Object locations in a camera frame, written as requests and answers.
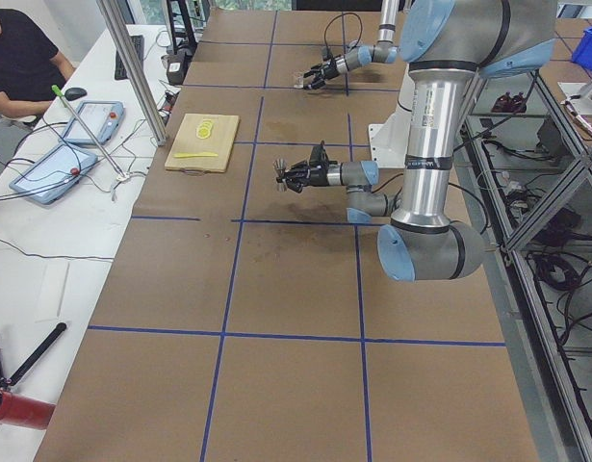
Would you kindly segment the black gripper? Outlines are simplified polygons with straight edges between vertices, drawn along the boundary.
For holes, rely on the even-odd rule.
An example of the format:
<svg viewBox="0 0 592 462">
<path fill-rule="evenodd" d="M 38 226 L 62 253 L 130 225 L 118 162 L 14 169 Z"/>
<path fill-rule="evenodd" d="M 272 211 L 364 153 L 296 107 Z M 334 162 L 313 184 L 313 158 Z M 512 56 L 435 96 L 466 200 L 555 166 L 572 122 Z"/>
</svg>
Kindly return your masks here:
<svg viewBox="0 0 592 462">
<path fill-rule="evenodd" d="M 303 78 L 312 78 L 305 82 L 306 90 L 319 90 L 326 85 L 325 79 L 334 79 L 338 76 L 338 68 L 335 60 L 325 62 L 323 65 L 316 64 L 303 73 Z"/>
<path fill-rule="evenodd" d="M 305 178 L 286 177 L 282 184 L 290 191 L 302 193 L 306 187 L 327 187 L 328 163 L 297 163 L 283 170 L 284 176 L 305 176 Z"/>
</svg>

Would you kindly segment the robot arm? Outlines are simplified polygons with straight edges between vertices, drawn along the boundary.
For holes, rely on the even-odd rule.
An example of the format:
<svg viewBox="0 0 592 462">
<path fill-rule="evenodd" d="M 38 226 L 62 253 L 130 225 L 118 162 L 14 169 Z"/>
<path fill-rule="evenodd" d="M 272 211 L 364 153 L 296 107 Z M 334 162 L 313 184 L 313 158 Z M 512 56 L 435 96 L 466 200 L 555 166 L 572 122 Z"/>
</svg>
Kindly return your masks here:
<svg viewBox="0 0 592 462">
<path fill-rule="evenodd" d="M 473 273 L 483 259 L 482 236 L 444 212 L 465 89 L 474 77 L 542 67 L 553 54 L 556 9 L 554 1 L 418 1 L 398 25 L 399 2 L 384 2 L 375 44 L 328 56 L 306 76 L 318 89 L 367 64 L 406 63 L 415 88 L 401 192 L 373 192 L 375 162 L 339 163 L 322 145 L 293 166 L 277 160 L 278 186 L 294 192 L 343 186 L 350 222 L 388 218 L 378 231 L 377 252 L 392 279 L 450 280 Z"/>
<path fill-rule="evenodd" d="M 381 3 L 375 44 L 361 42 L 363 22 L 357 13 L 346 12 L 332 18 L 323 32 L 322 61 L 302 74 L 298 87 L 304 90 L 318 90 L 324 87 L 329 80 L 346 75 L 368 64 L 392 64 L 398 56 L 398 48 L 395 46 L 397 15 L 401 10 L 408 10 L 411 4 L 411 1 L 395 0 L 385 0 Z M 360 34 L 345 53 L 334 55 L 327 42 L 327 31 L 333 22 L 346 15 L 354 15 L 358 19 Z"/>
</svg>

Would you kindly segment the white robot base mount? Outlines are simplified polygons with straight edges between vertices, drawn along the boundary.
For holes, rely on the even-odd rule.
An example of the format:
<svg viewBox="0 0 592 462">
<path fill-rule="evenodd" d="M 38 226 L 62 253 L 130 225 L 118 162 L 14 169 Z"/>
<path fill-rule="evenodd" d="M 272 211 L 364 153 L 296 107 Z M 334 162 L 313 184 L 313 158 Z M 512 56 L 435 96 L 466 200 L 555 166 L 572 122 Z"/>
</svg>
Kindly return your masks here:
<svg viewBox="0 0 592 462">
<path fill-rule="evenodd" d="M 395 111 L 383 124 L 369 125 L 372 160 L 379 168 L 404 168 L 415 84 L 405 69 Z"/>
</svg>

